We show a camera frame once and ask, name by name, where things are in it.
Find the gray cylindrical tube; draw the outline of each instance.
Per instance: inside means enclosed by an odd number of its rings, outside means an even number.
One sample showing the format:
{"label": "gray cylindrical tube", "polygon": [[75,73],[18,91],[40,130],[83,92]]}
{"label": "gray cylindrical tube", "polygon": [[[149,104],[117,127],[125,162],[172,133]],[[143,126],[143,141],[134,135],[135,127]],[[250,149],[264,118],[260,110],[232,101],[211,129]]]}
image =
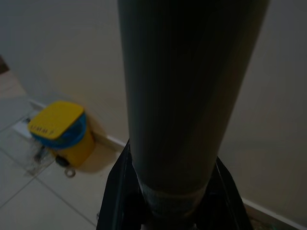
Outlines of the gray cylindrical tube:
{"label": "gray cylindrical tube", "polygon": [[267,2],[119,0],[131,154],[157,216],[200,202]]}

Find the beige wall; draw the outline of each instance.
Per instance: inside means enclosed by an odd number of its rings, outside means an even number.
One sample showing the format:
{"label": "beige wall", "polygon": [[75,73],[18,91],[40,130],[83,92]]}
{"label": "beige wall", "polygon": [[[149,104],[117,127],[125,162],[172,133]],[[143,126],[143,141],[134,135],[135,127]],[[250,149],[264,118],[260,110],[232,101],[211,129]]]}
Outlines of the beige wall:
{"label": "beige wall", "polygon": [[[116,1],[7,2],[0,53],[28,94],[77,101],[100,132],[126,142]],[[273,0],[220,157],[244,198],[305,226],[306,88],[307,1]]]}
{"label": "beige wall", "polygon": [[220,148],[241,195],[307,227],[307,1],[273,0]]}
{"label": "beige wall", "polygon": [[0,53],[31,98],[76,101],[98,132],[128,140],[115,0],[6,1],[0,31]]}

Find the plastic bin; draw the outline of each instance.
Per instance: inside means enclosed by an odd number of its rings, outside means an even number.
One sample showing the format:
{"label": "plastic bin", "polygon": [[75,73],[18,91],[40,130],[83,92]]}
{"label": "plastic bin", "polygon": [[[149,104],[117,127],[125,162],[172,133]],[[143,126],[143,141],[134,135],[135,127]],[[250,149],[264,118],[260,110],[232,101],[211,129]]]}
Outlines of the plastic bin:
{"label": "plastic bin", "polygon": [[71,166],[79,167],[94,150],[94,140],[83,107],[57,101],[28,124],[32,136],[56,150]]}

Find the tile floor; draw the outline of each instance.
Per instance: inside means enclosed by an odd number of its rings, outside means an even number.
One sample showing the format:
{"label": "tile floor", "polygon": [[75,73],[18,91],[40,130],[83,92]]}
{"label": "tile floor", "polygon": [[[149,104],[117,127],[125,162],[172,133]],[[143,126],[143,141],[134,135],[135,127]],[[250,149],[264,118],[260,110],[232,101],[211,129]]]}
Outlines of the tile floor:
{"label": "tile floor", "polygon": [[119,152],[97,144],[92,155],[67,178],[53,162],[31,175],[31,144],[12,125],[33,111],[12,73],[0,75],[0,229],[95,230],[107,176]]}

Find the yellow lid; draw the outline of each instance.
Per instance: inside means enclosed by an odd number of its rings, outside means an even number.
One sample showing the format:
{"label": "yellow lid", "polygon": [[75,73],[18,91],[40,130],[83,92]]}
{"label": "yellow lid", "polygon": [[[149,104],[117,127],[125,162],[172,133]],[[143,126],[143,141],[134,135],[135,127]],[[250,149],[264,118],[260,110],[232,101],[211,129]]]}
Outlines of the yellow lid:
{"label": "yellow lid", "polygon": [[83,107],[78,104],[57,101],[34,117],[28,124],[28,130],[46,139],[57,139],[83,113]]}

